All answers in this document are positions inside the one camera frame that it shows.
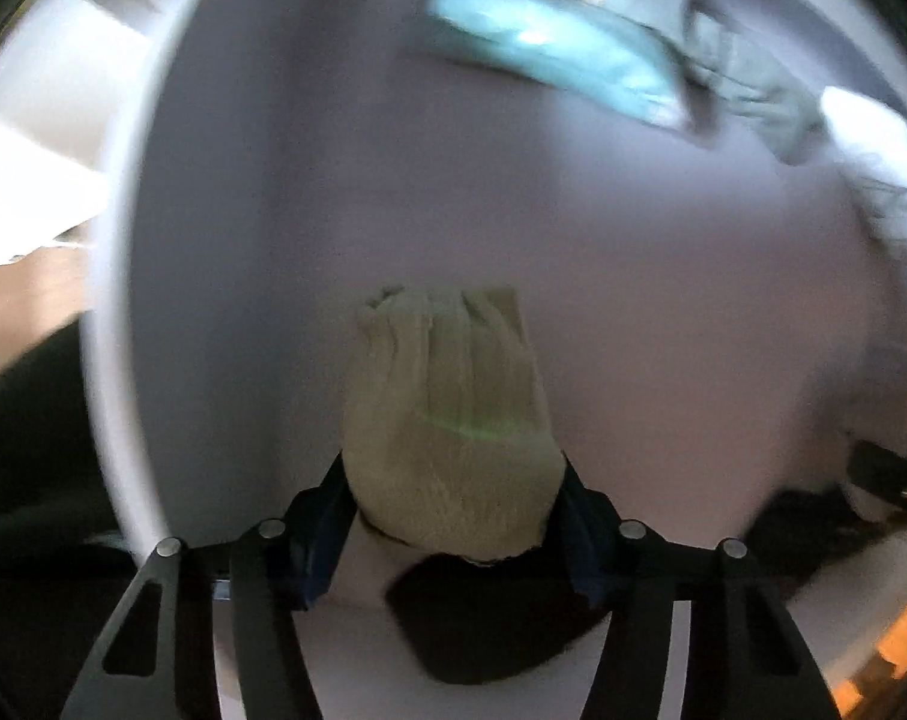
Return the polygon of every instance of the beige pouch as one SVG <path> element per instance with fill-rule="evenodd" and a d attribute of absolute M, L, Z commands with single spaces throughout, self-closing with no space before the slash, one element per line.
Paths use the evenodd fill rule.
<path fill-rule="evenodd" d="M 343 459 L 368 521 L 478 562 L 539 546 L 565 461 L 516 292 L 383 290 L 359 328 Z"/>

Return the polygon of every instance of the turquoise pouch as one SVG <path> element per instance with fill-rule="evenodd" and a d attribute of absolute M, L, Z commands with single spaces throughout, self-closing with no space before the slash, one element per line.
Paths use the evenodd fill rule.
<path fill-rule="evenodd" d="M 661 127 L 685 127 L 682 71 L 643 26 L 570 0 L 429 0 L 431 47 L 586 95 Z"/>

